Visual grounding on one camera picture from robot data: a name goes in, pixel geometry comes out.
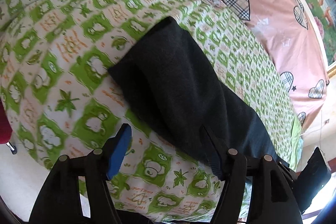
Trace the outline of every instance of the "white floor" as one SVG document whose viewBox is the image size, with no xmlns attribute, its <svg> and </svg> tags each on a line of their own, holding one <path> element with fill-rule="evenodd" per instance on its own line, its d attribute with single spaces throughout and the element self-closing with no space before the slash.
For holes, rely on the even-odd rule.
<svg viewBox="0 0 336 224">
<path fill-rule="evenodd" d="M 13 140 L 17 154 L 7 145 L 0 145 L 0 196 L 8 208 L 23 221 L 28 221 L 37 195 L 49 171 L 39 165 L 25 150 L 23 144 Z M 81 196 L 83 214 L 90 216 L 88 199 Z"/>
</svg>

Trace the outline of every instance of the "bedsheet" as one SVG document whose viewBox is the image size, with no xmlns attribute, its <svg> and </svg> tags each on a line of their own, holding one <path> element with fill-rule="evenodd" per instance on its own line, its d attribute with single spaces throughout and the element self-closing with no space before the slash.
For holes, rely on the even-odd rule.
<svg viewBox="0 0 336 224">
<path fill-rule="evenodd" d="M 140 121 L 106 70 L 167 16 L 256 110 L 278 155 L 295 168 L 301 127 L 280 76 L 230 9 L 201 0 L 37 0 L 23 7 L 1 37 L 1 101 L 31 157 L 48 169 L 62 154 L 102 147 L 129 123 L 132 142 L 108 182 L 115 207 L 155 221 L 209 221 L 223 182 Z M 242 217 L 250 190 L 246 185 Z"/>
<path fill-rule="evenodd" d="M 261 42 L 305 130 L 327 95 L 320 45 L 301 0 L 222 0 Z"/>
</svg>

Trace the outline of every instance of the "cartoon print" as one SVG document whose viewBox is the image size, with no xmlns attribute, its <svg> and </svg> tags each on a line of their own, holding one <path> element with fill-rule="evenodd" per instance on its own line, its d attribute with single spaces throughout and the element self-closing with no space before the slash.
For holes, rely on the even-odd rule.
<svg viewBox="0 0 336 224">
<path fill-rule="evenodd" d="M 197 173 L 194 175 L 194 178 L 189 184 L 187 189 L 187 194 L 192 196 L 205 197 L 210 190 L 210 178 L 209 175 L 204 171 L 199 169 Z"/>
<path fill-rule="evenodd" d="M 34 144 L 31 141 L 27 140 L 27 139 L 25 139 L 23 141 L 23 145 L 25 146 L 25 148 L 27 148 L 29 150 L 34 149 Z"/>
<path fill-rule="evenodd" d="M 123 0 L 123 2 L 132 14 L 136 14 L 138 10 L 141 10 L 144 7 L 140 0 Z"/>
<path fill-rule="evenodd" d="M 42 134 L 42 142 L 48 149 L 52 149 L 54 146 L 60 146 L 60 138 L 55 135 L 55 132 L 51 128 L 43 125 L 40 126 L 39 129 Z"/>
<path fill-rule="evenodd" d="M 168 5 L 165 5 L 162 2 L 157 2 L 155 4 L 152 4 L 149 8 L 151 8 L 153 10 L 161 11 L 163 13 L 167 13 L 172 9 L 171 7 L 169 7 Z"/>
<path fill-rule="evenodd" d="M 17 86 L 10 85 L 8 91 L 14 102 L 18 103 L 21 100 L 21 92 Z"/>
<path fill-rule="evenodd" d="M 176 204 L 176 201 L 173 201 L 171 198 L 166 198 L 161 196 L 157 199 L 157 205 L 162 207 L 173 206 Z"/>
<path fill-rule="evenodd" d="M 103 13 L 92 16 L 82 24 L 84 35 L 91 38 L 93 42 L 100 39 L 105 33 L 111 31 L 112 25 Z"/>
<path fill-rule="evenodd" d="M 20 102 L 27 87 L 27 82 L 19 71 L 16 72 L 12 81 L 9 83 L 7 92 L 7 104 L 16 112 L 19 113 Z"/>
<path fill-rule="evenodd" d="M 183 198 L 178 198 L 175 195 L 159 192 L 149 204 L 148 213 L 169 212 L 171 209 L 178 206 L 182 200 Z"/>
<path fill-rule="evenodd" d="M 8 59 L 9 59 L 9 51 L 8 51 L 8 48 L 5 47 L 2 51 L 1 62 L 7 63 Z"/>
<path fill-rule="evenodd" d="M 135 17 L 121 25 L 121 28 L 135 40 L 139 40 L 148 30 L 149 24 L 137 20 Z"/>
<path fill-rule="evenodd" d="M 92 0 L 93 6 L 98 9 L 102 9 L 108 5 L 116 4 L 114 0 Z"/>
<path fill-rule="evenodd" d="M 201 204 L 198 206 L 197 210 L 192 213 L 192 216 L 196 215 L 204 215 L 208 213 L 211 209 L 216 207 L 216 203 L 212 200 L 203 200 Z"/>
<path fill-rule="evenodd" d="M 19 11 L 19 9 L 22 8 L 21 0 L 6 0 L 6 4 L 7 4 L 7 7 L 8 7 L 8 13 L 10 15 L 14 15 L 16 12 Z"/>
<path fill-rule="evenodd" d="M 36 89 L 40 89 L 42 86 L 48 87 L 50 84 L 50 77 L 44 68 L 41 68 L 38 74 L 35 76 L 34 85 Z"/>
<path fill-rule="evenodd" d="M 16 42 L 13 48 L 16 59 L 21 62 L 38 40 L 39 37 L 37 36 L 36 30 L 31 29 L 27 31 L 25 35 Z"/>
<path fill-rule="evenodd" d="M 19 4 L 19 0 L 10 0 L 10 3 L 9 3 L 9 8 L 14 8 L 16 5 L 18 5 Z"/>
<path fill-rule="evenodd" d="M 105 135 L 105 128 L 102 126 L 102 122 L 107 118 L 105 113 L 99 113 L 98 117 L 89 118 L 85 125 L 95 133 L 100 132 Z"/>
<path fill-rule="evenodd" d="M 51 52 L 48 52 L 41 62 L 40 70 L 31 83 L 33 94 L 41 103 L 44 103 L 47 99 L 49 89 L 56 84 L 62 72 L 57 65 L 56 57 Z"/>
<path fill-rule="evenodd" d="M 95 76 L 101 78 L 107 73 L 107 68 L 98 56 L 92 56 L 86 63 L 91 67 L 91 70 L 95 73 Z"/>
<path fill-rule="evenodd" d="M 167 155 L 161 148 L 150 143 L 144 152 L 142 162 L 137 166 L 134 176 L 162 187 L 171 168 L 171 159 L 172 156 Z"/>
<path fill-rule="evenodd" d="M 85 106 L 71 135 L 79 138 L 90 149 L 102 147 L 115 134 L 115 126 L 119 120 L 110 109 L 92 98 Z"/>
<path fill-rule="evenodd" d="M 155 178 L 157 175 L 165 173 L 165 167 L 153 160 L 146 160 L 144 163 L 145 175 Z"/>
<path fill-rule="evenodd" d="M 64 141 L 68 137 L 56 124 L 43 114 L 37 121 L 37 144 L 50 160 L 52 166 L 64 149 Z"/>
<path fill-rule="evenodd" d="M 128 178 L 129 176 L 118 173 L 112 178 L 110 183 L 107 183 L 111 196 L 114 198 L 119 198 L 122 190 L 130 190 L 130 186 L 126 183 Z"/>
<path fill-rule="evenodd" d="M 70 72 L 93 93 L 107 76 L 107 68 L 112 64 L 105 53 L 93 47 L 83 57 L 77 58 L 77 63 L 73 64 Z"/>
</svg>

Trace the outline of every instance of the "dark gray fabric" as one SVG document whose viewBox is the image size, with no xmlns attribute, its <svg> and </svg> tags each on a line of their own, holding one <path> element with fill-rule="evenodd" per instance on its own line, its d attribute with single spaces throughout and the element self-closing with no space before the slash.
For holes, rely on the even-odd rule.
<svg viewBox="0 0 336 224">
<path fill-rule="evenodd" d="M 194 159 L 207 163 L 199 138 L 205 125 L 246 156 L 280 160 L 257 113 L 218 80 L 200 47 L 173 18 L 155 25 L 109 74 L 132 111 Z"/>
</svg>

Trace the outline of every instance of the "plaid heart pattern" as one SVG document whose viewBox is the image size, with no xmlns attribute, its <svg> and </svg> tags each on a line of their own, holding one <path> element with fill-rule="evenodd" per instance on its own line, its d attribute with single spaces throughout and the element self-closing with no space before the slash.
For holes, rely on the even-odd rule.
<svg viewBox="0 0 336 224">
<path fill-rule="evenodd" d="M 297 117 L 298 117 L 299 122 L 300 122 L 300 124 L 302 126 L 303 123 L 305 122 L 305 119 L 306 119 L 306 112 L 300 112 Z"/>
<path fill-rule="evenodd" d="M 222 0 L 241 20 L 250 21 L 250 0 Z"/>
<path fill-rule="evenodd" d="M 312 99 L 321 99 L 324 90 L 324 80 L 319 80 L 315 87 L 309 90 L 308 97 Z"/>
<path fill-rule="evenodd" d="M 308 30 L 308 23 L 305 16 L 305 9 L 300 0 L 295 0 L 297 6 L 294 7 L 294 15 L 296 21 L 303 27 Z"/>
<path fill-rule="evenodd" d="M 287 92 L 291 89 L 294 81 L 294 76 L 291 72 L 286 71 L 280 75 L 282 83 L 285 85 Z"/>
</svg>

